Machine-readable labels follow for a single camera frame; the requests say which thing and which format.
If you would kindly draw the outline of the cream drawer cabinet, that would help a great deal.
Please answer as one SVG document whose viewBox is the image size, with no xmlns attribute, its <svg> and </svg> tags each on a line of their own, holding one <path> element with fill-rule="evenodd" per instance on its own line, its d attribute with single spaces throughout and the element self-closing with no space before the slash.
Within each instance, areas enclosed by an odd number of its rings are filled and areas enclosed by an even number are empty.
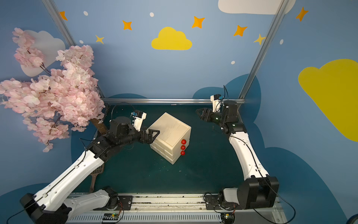
<svg viewBox="0 0 358 224">
<path fill-rule="evenodd" d="M 192 128 L 169 113 L 164 113 L 149 128 L 160 131 L 157 138 L 150 145 L 151 149 L 169 163 L 174 164 L 182 155 L 175 152 L 173 147 L 179 137 L 188 131 L 191 132 Z"/>
</svg>

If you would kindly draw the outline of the cream top drawer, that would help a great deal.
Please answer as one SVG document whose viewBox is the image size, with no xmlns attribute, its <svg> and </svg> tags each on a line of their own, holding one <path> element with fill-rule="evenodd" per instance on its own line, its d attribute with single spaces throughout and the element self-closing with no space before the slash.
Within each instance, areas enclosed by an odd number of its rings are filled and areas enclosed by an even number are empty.
<svg viewBox="0 0 358 224">
<path fill-rule="evenodd" d="M 179 137 L 179 139 L 177 140 L 176 144 L 173 147 L 173 150 L 178 153 L 180 153 L 181 151 L 185 151 L 189 145 L 190 136 L 191 136 L 191 132 L 188 131 L 185 134 L 183 134 L 181 137 Z"/>
</svg>

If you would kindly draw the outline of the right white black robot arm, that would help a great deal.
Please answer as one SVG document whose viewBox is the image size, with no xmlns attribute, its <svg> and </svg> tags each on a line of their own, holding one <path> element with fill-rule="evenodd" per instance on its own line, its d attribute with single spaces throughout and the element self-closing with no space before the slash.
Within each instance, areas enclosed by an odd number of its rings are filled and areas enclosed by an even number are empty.
<svg viewBox="0 0 358 224">
<path fill-rule="evenodd" d="M 241 209 L 261 209 L 274 206 L 279 181 L 270 176 L 259 161 L 249 139 L 248 132 L 238 117 L 238 104 L 232 100 L 223 103 L 213 101 L 213 108 L 196 110 L 199 118 L 215 123 L 227 135 L 240 162 L 244 182 L 237 188 L 225 188 L 221 204 L 235 203 Z"/>
</svg>

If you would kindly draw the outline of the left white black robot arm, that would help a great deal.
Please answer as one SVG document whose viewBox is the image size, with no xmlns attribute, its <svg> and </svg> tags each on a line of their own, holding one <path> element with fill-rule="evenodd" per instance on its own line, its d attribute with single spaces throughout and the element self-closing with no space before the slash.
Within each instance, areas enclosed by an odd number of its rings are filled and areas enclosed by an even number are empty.
<svg viewBox="0 0 358 224">
<path fill-rule="evenodd" d="M 134 123 L 127 117 L 117 117 L 110 122 L 106 134 L 93 140 L 80 157 L 57 179 L 35 194 L 20 199 L 25 212 L 35 224 L 65 224 L 68 220 L 99 208 L 118 205 L 118 193 L 106 187 L 94 193 L 69 199 L 73 190 L 93 171 L 101 167 L 120 150 L 135 142 L 151 144 L 159 130 L 144 130 L 141 119 Z"/>
</svg>

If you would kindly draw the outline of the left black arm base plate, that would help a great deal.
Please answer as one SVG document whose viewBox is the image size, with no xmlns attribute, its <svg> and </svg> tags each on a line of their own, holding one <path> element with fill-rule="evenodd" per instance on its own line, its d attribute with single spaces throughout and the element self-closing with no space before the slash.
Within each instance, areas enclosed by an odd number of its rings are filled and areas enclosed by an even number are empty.
<svg viewBox="0 0 358 224">
<path fill-rule="evenodd" d="M 131 209 L 133 196 L 119 195 L 111 197 L 109 202 L 102 208 L 94 209 L 95 211 L 129 211 Z"/>
</svg>

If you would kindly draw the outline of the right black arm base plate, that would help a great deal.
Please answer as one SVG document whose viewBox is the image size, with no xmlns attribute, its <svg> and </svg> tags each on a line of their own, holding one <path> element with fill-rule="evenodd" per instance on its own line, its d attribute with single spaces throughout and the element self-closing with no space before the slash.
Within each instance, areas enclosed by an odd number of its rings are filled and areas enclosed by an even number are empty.
<svg viewBox="0 0 358 224">
<path fill-rule="evenodd" d="M 203 196 L 203 200 L 207 210 L 213 211 L 234 211 L 241 210 L 241 206 L 237 203 L 227 202 L 223 199 L 223 197 L 212 194 L 205 194 Z"/>
</svg>

